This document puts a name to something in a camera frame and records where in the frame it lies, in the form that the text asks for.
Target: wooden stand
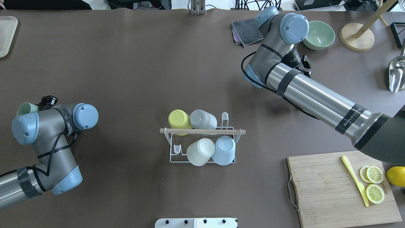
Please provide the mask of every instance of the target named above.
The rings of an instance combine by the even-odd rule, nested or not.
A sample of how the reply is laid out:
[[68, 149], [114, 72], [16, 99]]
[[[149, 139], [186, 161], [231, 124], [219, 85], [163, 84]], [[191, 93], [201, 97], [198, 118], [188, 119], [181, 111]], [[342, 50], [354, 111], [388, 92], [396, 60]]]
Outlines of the wooden stand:
[[374, 45], [374, 35], [370, 27], [396, 2], [388, 0], [377, 12], [362, 25], [359, 23], [349, 23], [340, 30], [340, 39], [349, 49], [357, 52], [365, 52]]

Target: wooden pole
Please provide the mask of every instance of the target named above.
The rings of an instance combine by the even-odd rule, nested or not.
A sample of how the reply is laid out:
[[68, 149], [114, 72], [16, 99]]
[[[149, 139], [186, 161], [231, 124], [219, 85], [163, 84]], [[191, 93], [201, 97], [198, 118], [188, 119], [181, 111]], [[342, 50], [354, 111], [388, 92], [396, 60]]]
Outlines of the wooden pole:
[[370, 20], [368, 20], [363, 27], [361, 27], [359, 29], [359, 31], [354, 35], [354, 37], [356, 38], [360, 38], [360, 36], [362, 36], [367, 29], [369, 29], [375, 21], [378, 20], [378, 18], [383, 15], [388, 8], [390, 8], [394, 3], [396, 3], [397, 0], [388, 0], [384, 3], [384, 5], [382, 5], [382, 7], [380, 9], [377, 10], [377, 12], [370, 18]]
[[168, 134], [218, 134], [218, 135], [246, 135], [246, 130], [208, 130], [208, 129], [174, 129], [166, 128]]
[[[378, 3], [378, 8], [381, 8], [382, 7], [382, 0], [380, 0], [380, 2]], [[382, 15], [380, 16], [380, 21], [381, 21], [381, 23], [385, 26], [385, 27], [388, 27], [388, 24], [387, 24], [387, 22], [384, 20], [384, 18], [382, 17]]]

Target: yellow knife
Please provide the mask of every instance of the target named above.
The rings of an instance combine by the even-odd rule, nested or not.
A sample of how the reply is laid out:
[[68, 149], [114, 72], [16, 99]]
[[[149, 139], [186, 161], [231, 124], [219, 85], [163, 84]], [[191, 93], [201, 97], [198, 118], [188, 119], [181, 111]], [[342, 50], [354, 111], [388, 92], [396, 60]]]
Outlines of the yellow knife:
[[354, 174], [354, 171], [353, 171], [352, 165], [350, 164], [349, 159], [344, 155], [342, 156], [341, 159], [343, 161], [343, 164], [345, 164], [347, 170], [349, 171], [350, 175], [352, 176], [354, 182], [356, 183], [356, 186], [361, 194], [361, 197], [363, 198], [364, 204], [366, 206], [369, 206], [369, 200], [366, 196], [366, 189], [364, 188], [364, 185], [362, 183], [360, 183], [360, 181], [358, 181], [356, 175]]

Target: yellow cup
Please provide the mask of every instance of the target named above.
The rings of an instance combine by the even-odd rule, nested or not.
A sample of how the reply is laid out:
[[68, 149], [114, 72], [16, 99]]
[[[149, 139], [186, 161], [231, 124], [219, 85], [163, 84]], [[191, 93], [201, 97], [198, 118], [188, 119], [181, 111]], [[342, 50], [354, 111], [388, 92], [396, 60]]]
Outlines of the yellow cup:
[[192, 129], [193, 126], [190, 124], [190, 116], [184, 111], [176, 109], [169, 114], [169, 124], [171, 128], [175, 129]]

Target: cup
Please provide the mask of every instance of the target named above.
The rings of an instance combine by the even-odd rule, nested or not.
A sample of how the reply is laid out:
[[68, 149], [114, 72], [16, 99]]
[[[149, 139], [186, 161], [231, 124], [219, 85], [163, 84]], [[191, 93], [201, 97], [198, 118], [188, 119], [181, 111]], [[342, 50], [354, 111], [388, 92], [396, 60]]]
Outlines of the cup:
[[192, 129], [190, 124], [190, 116], [184, 111], [176, 109], [169, 114], [169, 124], [171, 128], [175, 129]]
[[216, 129], [217, 119], [212, 114], [197, 109], [190, 114], [190, 123], [195, 129]]
[[235, 159], [235, 140], [229, 136], [221, 136], [215, 142], [212, 159], [218, 165], [229, 165]]
[[25, 102], [17, 110], [17, 116], [28, 114], [31, 112], [37, 112], [39, 107], [37, 105]]
[[204, 165], [214, 154], [215, 144], [211, 139], [202, 138], [187, 148], [187, 158], [195, 166]]

